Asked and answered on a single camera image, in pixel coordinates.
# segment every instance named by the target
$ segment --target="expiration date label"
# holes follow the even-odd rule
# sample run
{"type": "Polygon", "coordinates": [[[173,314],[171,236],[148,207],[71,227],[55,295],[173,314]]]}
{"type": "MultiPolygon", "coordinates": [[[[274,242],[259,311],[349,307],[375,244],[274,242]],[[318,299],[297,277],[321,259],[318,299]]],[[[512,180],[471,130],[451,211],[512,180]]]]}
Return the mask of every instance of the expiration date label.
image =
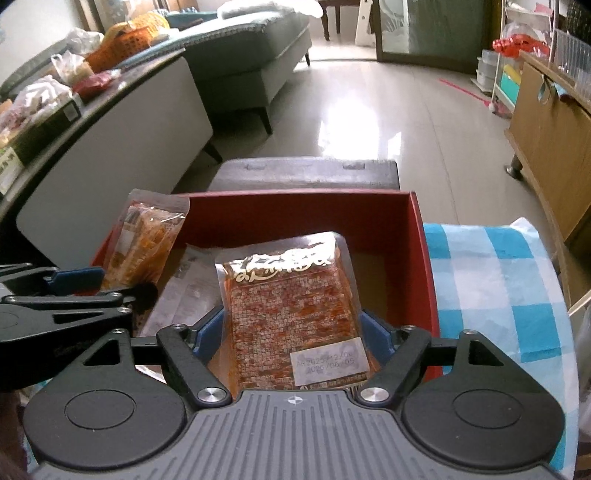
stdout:
{"type": "Polygon", "coordinates": [[[296,387],[369,371],[361,338],[290,353],[296,387]]]}

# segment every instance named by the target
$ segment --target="sofa leg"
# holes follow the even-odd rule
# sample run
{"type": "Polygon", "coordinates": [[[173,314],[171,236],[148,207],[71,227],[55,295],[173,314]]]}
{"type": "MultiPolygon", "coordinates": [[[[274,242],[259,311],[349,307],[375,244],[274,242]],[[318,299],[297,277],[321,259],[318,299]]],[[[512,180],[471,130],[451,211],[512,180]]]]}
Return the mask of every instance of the sofa leg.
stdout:
{"type": "Polygon", "coordinates": [[[208,154],[210,157],[212,157],[216,162],[218,162],[218,163],[223,162],[223,158],[220,155],[220,152],[217,151],[217,148],[214,147],[211,142],[207,142],[205,144],[205,146],[203,147],[203,149],[205,150],[205,153],[208,154]]]}
{"type": "Polygon", "coordinates": [[[261,117],[261,122],[262,122],[263,126],[265,127],[265,131],[267,132],[267,134],[272,135],[273,134],[273,127],[271,126],[271,120],[269,119],[269,112],[267,111],[267,107],[261,106],[261,107],[255,108],[255,110],[258,113],[258,115],[261,117]]]}

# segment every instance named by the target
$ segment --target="furniture leg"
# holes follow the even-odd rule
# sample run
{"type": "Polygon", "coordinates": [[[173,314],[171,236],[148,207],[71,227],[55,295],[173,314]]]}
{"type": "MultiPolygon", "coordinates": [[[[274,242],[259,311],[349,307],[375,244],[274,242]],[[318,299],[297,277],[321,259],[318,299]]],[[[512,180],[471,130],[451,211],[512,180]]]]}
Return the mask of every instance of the furniture leg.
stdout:
{"type": "Polygon", "coordinates": [[[218,162],[218,163],[223,162],[223,158],[220,155],[220,152],[217,151],[217,148],[214,147],[211,142],[207,142],[205,144],[205,146],[203,147],[203,149],[205,150],[205,153],[208,154],[210,157],[212,157],[216,162],[218,162]]]}
{"type": "Polygon", "coordinates": [[[340,35],[340,6],[335,5],[336,34],[340,35]]]}
{"type": "Polygon", "coordinates": [[[521,180],[523,178],[521,175],[522,168],[523,165],[521,164],[517,155],[513,155],[513,160],[511,160],[509,165],[505,165],[505,171],[507,172],[507,175],[513,177],[516,180],[521,180]]]}
{"type": "Polygon", "coordinates": [[[261,122],[263,124],[263,126],[265,127],[265,131],[267,132],[268,135],[272,135],[273,134],[273,127],[271,126],[271,120],[269,119],[269,112],[267,111],[267,107],[258,107],[255,108],[256,112],[258,113],[258,115],[261,117],[261,122]]]}
{"type": "Polygon", "coordinates": [[[324,29],[324,39],[330,40],[329,35],[329,16],[326,13],[326,7],[324,5],[320,5],[322,7],[322,28],[324,29]]]}

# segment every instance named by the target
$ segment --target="red package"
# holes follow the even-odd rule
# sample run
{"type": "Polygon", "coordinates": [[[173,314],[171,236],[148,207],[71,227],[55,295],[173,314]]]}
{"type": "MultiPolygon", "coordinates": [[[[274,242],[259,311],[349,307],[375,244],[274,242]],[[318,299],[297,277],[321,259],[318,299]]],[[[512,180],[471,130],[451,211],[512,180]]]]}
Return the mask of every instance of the red package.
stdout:
{"type": "Polygon", "coordinates": [[[120,70],[106,70],[105,72],[95,73],[76,83],[72,87],[72,91],[80,95],[84,103],[88,103],[103,93],[113,83],[113,80],[120,76],[120,70]]]}
{"type": "Polygon", "coordinates": [[[538,57],[547,58],[550,56],[548,45],[523,33],[516,33],[509,38],[493,40],[492,48],[495,52],[510,59],[516,59],[519,56],[520,50],[526,51],[527,53],[534,53],[538,57]]]}

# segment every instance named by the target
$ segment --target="blue cloth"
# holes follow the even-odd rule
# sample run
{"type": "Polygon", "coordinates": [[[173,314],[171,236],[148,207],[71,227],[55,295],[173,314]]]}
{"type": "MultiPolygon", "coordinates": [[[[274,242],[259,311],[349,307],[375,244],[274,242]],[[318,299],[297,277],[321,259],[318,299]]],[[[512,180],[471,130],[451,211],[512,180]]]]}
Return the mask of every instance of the blue cloth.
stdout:
{"type": "Polygon", "coordinates": [[[579,418],[573,334],[538,232],[525,219],[501,227],[424,229],[441,336],[480,331],[558,400],[566,428],[551,465],[572,478],[579,418]]]}

